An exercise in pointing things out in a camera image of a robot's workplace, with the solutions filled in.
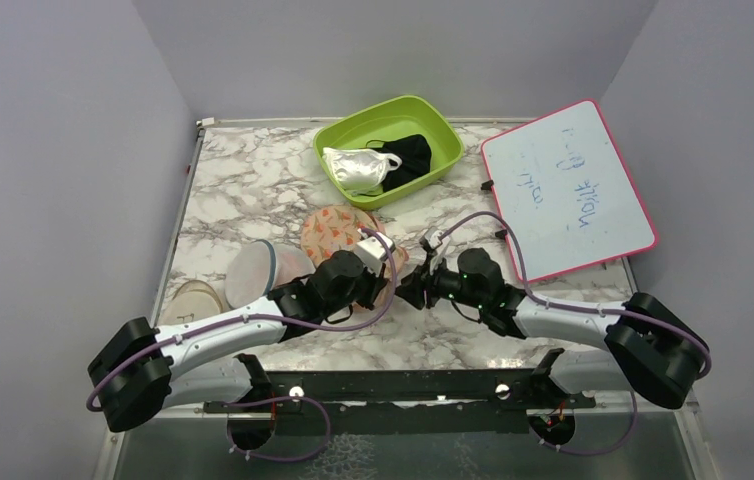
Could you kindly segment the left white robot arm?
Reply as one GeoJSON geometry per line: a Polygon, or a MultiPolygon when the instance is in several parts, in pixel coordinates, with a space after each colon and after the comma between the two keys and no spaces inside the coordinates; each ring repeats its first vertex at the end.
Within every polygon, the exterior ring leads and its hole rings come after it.
{"type": "Polygon", "coordinates": [[[358,304],[374,305],[397,284],[397,264],[387,253],[338,251],[305,279],[296,279],[239,309],[207,319],[153,327],[144,317],[126,321],[87,367],[92,383],[85,407],[104,415],[112,432],[134,429],[172,406],[213,399],[229,391],[251,411],[266,401],[267,384],[244,364],[218,383],[196,376],[226,355],[282,343],[314,331],[341,332],[330,316],[358,304]]]}

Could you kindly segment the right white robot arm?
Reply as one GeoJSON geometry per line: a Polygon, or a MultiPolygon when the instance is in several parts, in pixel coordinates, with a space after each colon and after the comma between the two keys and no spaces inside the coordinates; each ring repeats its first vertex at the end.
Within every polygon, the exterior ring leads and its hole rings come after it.
{"type": "Polygon", "coordinates": [[[476,310],[476,322],[519,339],[559,339],[586,346],[562,353],[530,380],[532,398],[553,407],[569,393],[632,390],[666,409],[680,408],[707,365],[703,339],[655,297],[586,303],[544,297],[509,284],[482,248],[462,252],[456,269],[428,253],[396,295],[418,310],[445,300],[476,310]]]}

